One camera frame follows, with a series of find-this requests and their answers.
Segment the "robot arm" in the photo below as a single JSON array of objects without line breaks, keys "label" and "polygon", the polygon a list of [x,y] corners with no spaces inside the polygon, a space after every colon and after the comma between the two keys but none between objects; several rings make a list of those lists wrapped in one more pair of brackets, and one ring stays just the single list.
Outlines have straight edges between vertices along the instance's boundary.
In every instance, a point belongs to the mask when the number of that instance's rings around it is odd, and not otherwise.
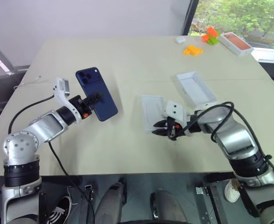
[{"label": "robot arm", "polygon": [[2,223],[43,223],[46,218],[44,197],[40,193],[42,179],[39,176],[37,149],[67,131],[72,123],[79,123],[91,115],[91,107],[102,99],[95,93],[85,99],[69,96],[68,81],[57,78],[54,96],[61,108],[51,110],[36,118],[25,129],[9,134],[3,143],[7,158],[4,160],[2,187]]},{"label": "robot arm", "polygon": [[[179,111],[179,108],[181,108],[179,104],[168,102],[164,110],[164,116],[168,123],[169,121],[174,123],[174,120],[181,122],[181,116],[177,116],[177,114],[184,114],[185,110]],[[189,127],[191,133],[200,131],[213,133],[216,130],[214,140],[229,160],[236,178],[258,211],[261,223],[274,224],[274,170],[265,159],[251,133],[232,116],[218,128],[229,111],[230,107],[228,106],[215,107],[201,116],[200,114],[204,111],[197,111],[196,114],[189,116],[188,121],[187,119],[183,121],[184,123],[187,121],[188,124],[193,123]],[[171,129],[174,133],[168,137],[172,140],[176,140],[175,136],[188,135],[186,132],[182,133],[183,130],[175,134],[176,125],[173,125]],[[161,133],[163,130],[153,131],[155,134],[157,132]]]}]

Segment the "green building block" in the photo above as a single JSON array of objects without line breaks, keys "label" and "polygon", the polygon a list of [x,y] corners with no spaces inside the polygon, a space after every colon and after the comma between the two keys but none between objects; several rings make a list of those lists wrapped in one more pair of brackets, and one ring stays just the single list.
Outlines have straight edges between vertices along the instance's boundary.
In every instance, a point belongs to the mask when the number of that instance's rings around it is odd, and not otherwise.
[{"label": "green building block", "polygon": [[208,44],[210,45],[215,45],[216,43],[219,42],[219,40],[216,37],[213,37],[211,35],[208,35],[209,39],[207,41]]}]

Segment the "tree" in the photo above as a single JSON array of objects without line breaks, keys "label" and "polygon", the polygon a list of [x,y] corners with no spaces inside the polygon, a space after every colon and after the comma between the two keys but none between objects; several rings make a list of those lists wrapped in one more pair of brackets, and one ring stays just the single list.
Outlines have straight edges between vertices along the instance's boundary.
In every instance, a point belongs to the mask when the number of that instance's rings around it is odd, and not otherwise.
[{"label": "tree", "polygon": [[200,0],[195,18],[203,27],[246,38],[259,31],[262,39],[274,35],[274,0]]}]

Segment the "yellow building block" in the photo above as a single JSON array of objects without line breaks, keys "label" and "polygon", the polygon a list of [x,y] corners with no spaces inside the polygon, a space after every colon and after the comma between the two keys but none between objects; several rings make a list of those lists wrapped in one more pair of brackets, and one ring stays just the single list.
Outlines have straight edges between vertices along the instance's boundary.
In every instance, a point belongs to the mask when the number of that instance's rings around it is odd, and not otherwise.
[{"label": "yellow building block", "polygon": [[193,55],[193,56],[196,56],[196,55],[199,55],[203,52],[203,50],[201,48],[196,48],[194,45],[190,45],[188,46],[184,51],[183,53],[185,55]]}]

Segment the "orange building block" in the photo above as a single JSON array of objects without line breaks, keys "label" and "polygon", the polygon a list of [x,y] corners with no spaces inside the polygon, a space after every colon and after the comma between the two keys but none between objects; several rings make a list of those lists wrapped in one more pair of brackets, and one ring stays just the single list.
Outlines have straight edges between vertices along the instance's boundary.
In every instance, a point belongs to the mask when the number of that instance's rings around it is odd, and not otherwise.
[{"label": "orange building block", "polygon": [[191,55],[193,55],[193,56],[197,56],[197,55],[201,54],[202,52],[203,52],[203,50],[202,50],[201,48],[196,48],[196,47],[193,46],[193,45],[188,46],[188,47],[183,51],[183,53],[184,53],[185,55],[191,54]]},{"label": "orange building block", "polygon": [[207,42],[209,39],[209,36],[208,36],[208,34],[205,34],[205,35],[201,36],[201,38],[204,42]]},{"label": "orange building block", "polygon": [[216,32],[216,30],[213,27],[208,27],[207,28],[207,33],[212,35],[213,37],[218,36],[218,33]]}]

